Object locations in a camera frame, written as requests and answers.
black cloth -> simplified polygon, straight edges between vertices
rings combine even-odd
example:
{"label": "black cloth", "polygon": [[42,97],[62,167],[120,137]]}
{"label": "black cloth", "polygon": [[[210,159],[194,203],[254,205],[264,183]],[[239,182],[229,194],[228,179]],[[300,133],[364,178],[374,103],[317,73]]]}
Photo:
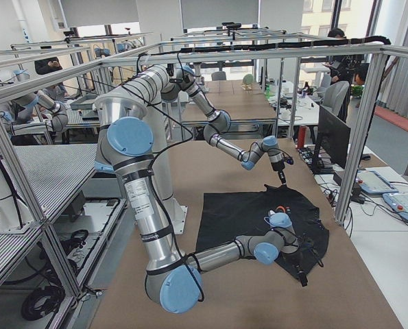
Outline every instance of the black cloth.
{"label": "black cloth", "polygon": [[[265,221],[269,210],[284,206],[290,208],[288,215],[303,256],[301,265],[309,273],[321,263],[328,246],[328,230],[320,221],[320,210],[298,191],[286,186],[265,187],[263,192],[205,193],[196,251],[233,241],[239,235],[264,235],[270,229]],[[294,267],[281,255],[276,262],[298,278]]]}
{"label": "black cloth", "polygon": [[48,73],[53,73],[59,70],[62,70],[62,67],[52,67],[48,65],[48,62],[59,62],[57,57],[45,58],[44,60],[35,60],[34,61],[34,69],[37,74],[44,75]]}

cardboard surface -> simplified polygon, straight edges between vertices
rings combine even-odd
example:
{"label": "cardboard surface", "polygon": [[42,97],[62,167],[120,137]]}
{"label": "cardboard surface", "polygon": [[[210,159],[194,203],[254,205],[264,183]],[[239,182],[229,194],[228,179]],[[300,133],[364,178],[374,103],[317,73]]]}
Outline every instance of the cardboard surface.
{"label": "cardboard surface", "polygon": [[[235,141],[244,149],[251,142]],[[330,230],[324,268],[313,268],[307,287],[278,265],[239,260],[205,273],[205,301],[174,315],[145,294],[147,256],[135,230],[91,328],[402,328],[347,234],[334,222],[331,207],[293,143],[279,140],[279,147],[295,162],[285,169],[288,185],[320,208]],[[263,191],[263,184],[280,184],[267,156],[246,171],[235,159],[196,141],[174,147],[169,157],[175,196],[189,207],[184,234],[178,237],[187,253],[195,249],[205,192]]]}
{"label": "cardboard surface", "polygon": [[[253,83],[252,90],[244,90],[241,80],[210,81],[206,86],[209,89],[206,97],[217,109],[228,112],[232,120],[269,119],[276,116],[257,83]],[[195,104],[188,103],[182,120],[206,121],[206,117]]]}

mouse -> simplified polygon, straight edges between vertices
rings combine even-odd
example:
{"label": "mouse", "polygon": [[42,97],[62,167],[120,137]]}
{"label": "mouse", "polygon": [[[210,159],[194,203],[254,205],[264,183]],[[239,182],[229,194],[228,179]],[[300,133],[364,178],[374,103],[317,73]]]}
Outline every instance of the mouse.
{"label": "mouse", "polygon": [[361,160],[364,160],[364,161],[371,160],[371,155],[370,154],[362,154]]}

label on robot arm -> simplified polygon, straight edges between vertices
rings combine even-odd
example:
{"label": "label on robot arm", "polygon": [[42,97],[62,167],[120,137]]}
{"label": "label on robot arm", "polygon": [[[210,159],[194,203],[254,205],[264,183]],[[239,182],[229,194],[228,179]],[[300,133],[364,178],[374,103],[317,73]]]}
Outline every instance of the label on robot arm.
{"label": "label on robot arm", "polygon": [[154,209],[149,198],[149,189],[144,178],[133,180],[124,184],[131,207],[135,212],[135,219],[143,219],[144,217],[154,214]]}
{"label": "label on robot arm", "polygon": [[144,178],[138,180],[132,180],[124,184],[126,191],[128,192],[129,200],[132,202],[133,199],[140,197],[142,195],[149,195],[149,189]]}
{"label": "label on robot arm", "polygon": [[154,209],[148,196],[137,197],[130,202],[130,205],[134,209],[136,220],[140,220],[154,214]]}

computer monitor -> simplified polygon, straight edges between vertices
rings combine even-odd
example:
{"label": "computer monitor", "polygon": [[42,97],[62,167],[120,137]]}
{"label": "computer monitor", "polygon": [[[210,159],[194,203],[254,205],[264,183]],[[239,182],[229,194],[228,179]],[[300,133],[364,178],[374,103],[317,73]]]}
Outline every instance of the computer monitor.
{"label": "computer monitor", "polygon": [[332,163],[345,168],[349,140],[350,127],[332,112],[320,106],[317,140],[312,159],[312,172],[321,173],[319,166],[321,148],[330,156]]}

